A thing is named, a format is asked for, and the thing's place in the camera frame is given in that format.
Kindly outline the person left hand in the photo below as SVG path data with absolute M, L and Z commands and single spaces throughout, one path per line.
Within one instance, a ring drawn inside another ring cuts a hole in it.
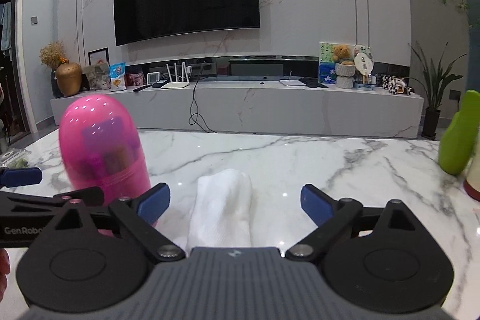
M 11 272 L 11 264 L 6 249 L 0 249 L 0 301 L 2 301 L 7 290 L 7 275 Z

